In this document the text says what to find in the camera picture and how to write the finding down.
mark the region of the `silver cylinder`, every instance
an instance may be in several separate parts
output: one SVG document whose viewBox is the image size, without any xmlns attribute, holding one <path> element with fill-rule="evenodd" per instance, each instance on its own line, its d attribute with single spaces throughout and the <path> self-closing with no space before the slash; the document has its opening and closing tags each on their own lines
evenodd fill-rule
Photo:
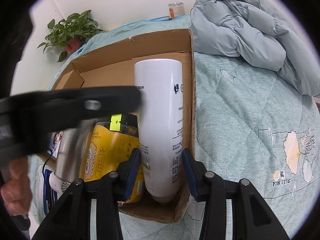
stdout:
<svg viewBox="0 0 320 240">
<path fill-rule="evenodd" d="M 63 131 L 54 174 L 61 180 L 72 183 L 83 178 L 92 132 L 96 119 L 83 120 L 77 128 Z"/>
</svg>

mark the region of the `yellow jar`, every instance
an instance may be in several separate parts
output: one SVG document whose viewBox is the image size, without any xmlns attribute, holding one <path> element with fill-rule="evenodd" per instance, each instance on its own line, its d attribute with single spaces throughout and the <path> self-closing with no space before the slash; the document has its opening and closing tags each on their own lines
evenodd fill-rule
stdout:
<svg viewBox="0 0 320 240">
<path fill-rule="evenodd" d="M 85 166 L 84 181 L 101 179 L 115 171 L 119 163 L 129 159 L 133 148 L 139 148 L 137 117 L 116 114 L 100 118 L 94 128 Z M 122 207 L 141 200 L 144 189 L 142 165 L 134 184 L 131 198 Z"/>
</svg>

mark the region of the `black cable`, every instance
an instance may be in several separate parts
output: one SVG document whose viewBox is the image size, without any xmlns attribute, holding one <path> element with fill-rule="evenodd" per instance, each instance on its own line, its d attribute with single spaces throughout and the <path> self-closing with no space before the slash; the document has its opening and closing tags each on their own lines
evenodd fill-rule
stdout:
<svg viewBox="0 0 320 240">
<path fill-rule="evenodd" d="M 47 188 L 49 188 L 49 184 L 47 183 L 47 181 L 45 180 L 45 177 L 44 177 L 44 167 L 47 165 L 47 163 L 48 163 L 48 161 L 50 160 L 50 158 L 52 157 L 52 155 L 53 155 L 53 151 L 50 149 L 50 148 L 48 148 L 48 150 L 50 151 L 50 156 L 45 160 L 45 162 L 44 162 L 44 164 L 43 164 L 43 166 L 42 166 L 42 176 L 43 176 L 43 180 L 44 180 L 44 183 L 45 183 L 45 185 L 47 186 Z"/>
</svg>

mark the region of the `green plant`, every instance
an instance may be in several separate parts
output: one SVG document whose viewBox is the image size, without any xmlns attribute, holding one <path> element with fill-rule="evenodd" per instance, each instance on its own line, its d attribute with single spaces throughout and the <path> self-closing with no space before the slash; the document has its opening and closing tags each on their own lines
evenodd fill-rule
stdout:
<svg viewBox="0 0 320 240">
<path fill-rule="evenodd" d="M 89 18 L 90 12 L 91 10 L 84 11 L 82 14 L 73 13 L 67 19 L 60 20 L 57 24 L 52 19 L 48 23 L 48 29 L 52 30 L 52 32 L 45 36 L 44 39 L 47 42 L 42 42 L 38 48 L 44 46 L 43 52 L 49 46 L 64 48 L 68 45 L 68 41 L 74 37 L 78 37 L 84 44 L 95 34 L 103 32 L 103 30 L 98 29 L 98 22 Z M 67 56 L 67 52 L 63 51 L 57 62 L 64 61 Z"/>
</svg>

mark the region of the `potted plant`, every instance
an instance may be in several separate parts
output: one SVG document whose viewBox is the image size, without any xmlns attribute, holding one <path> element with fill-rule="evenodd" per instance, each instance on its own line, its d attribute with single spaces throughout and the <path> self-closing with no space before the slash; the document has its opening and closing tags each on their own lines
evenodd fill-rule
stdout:
<svg viewBox="0 0 320 240">
<path fill-rule="evenodd" d="M 42 42 L 38 48 L 44 46 L 44 52 L 49 46 L 60 46 L 64 51 L 60 54 L 57 62 L 64 61 L 68 54 L 74 53 L 95 34 L 103 32 L 98 29 L 98 22 L 89 17 L 90 12 L 91 10 L 84 11 L 82 14 L 73 13 L 57 24 L 52 19 L 48 23 L 48 29 L 52 32 L 45 36 L 44 39 L 47 42 Z"/>
</svg>

